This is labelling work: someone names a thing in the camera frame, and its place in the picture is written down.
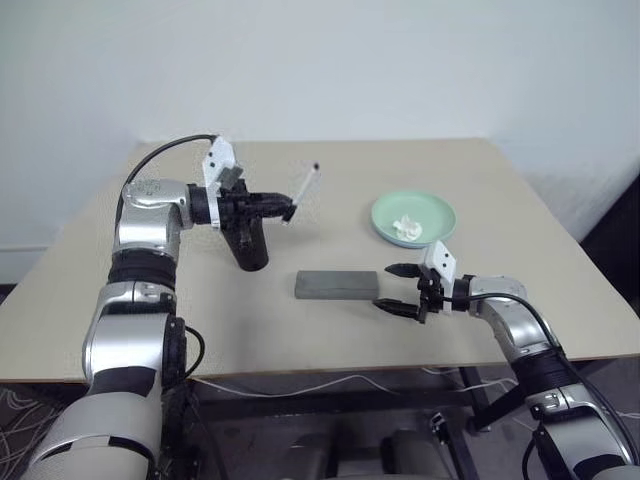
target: green plate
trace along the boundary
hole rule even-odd
[[[409,215],[422,226],[422,235],[414,242],[400,240],[393,222]],[[440,197],[418,190],[391,192],[378,198],[371,207],[371,221],[385,239],[405,248],[424,248],[436,240],[445,240],[456,228],[456,212]]]

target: beige tabletop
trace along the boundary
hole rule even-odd
[[[137,149],[129,163],[152,147]],[[205,151],[179,147],[142,176],[202,183]],[[289,226],[265,225],[271,260],[260,272],[241,271],[211,228],[183,233],[178,314],[206,339],[201,376],[502,362],[488,325],[465,314],[430,314],[419,325],[365,301],[294,298],[298,270],[376,270],[381,296],[416,301],[415,281],[383,269],[414,262],[419,251],[387,243],[369,219],[374,200],[398,189],[448,200],[458,216],[446,242],[458,275],[519,279],[570,358],[640,353],[638,317],[484,140],[239,143],[236,157],[252,191],[292,195],[314,162],[322,178]],[[0,307],[0,380],[82,378],[81,345],[110,267],[121,181],[66,226]]]

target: gray block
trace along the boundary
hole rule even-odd
[[[375,300],[380,287],[377,272],[300,270],[295,296],[319,300]]]

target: white wall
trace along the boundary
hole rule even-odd
[[[0,3],[0,249],[139,141],[480,136],[577,239],[639,168],[636,0]],[[0,254],[0,283],[37,255]]]

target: tissue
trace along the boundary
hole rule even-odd
[[[411,220],[409,215],[403,215],[400,220],[393,222],[393,228],[403,242],[415,242],[422,235],[422,225]]]

